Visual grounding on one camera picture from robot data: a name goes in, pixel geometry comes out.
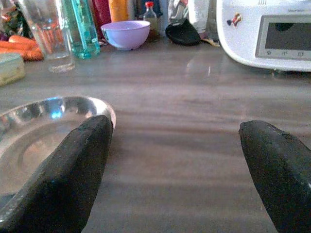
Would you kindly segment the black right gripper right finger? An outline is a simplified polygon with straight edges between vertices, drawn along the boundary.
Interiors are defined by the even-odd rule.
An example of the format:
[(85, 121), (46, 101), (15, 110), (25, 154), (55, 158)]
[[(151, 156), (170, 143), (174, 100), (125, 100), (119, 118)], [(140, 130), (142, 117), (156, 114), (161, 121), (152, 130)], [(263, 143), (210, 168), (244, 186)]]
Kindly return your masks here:
[(274, 125), (240, 124), (242, 151), (255, 188), (279, 233), (311, 231), (311, 150)]

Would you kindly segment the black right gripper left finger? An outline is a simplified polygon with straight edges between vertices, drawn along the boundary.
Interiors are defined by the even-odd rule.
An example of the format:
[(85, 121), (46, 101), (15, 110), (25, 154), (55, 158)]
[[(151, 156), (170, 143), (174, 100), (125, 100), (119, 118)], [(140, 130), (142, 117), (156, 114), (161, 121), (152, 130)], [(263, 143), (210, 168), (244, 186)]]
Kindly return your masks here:
[(73, 129), (0, 211), (3, 233), (80, 233), (104, 173), (112, 121), (93, 116)]

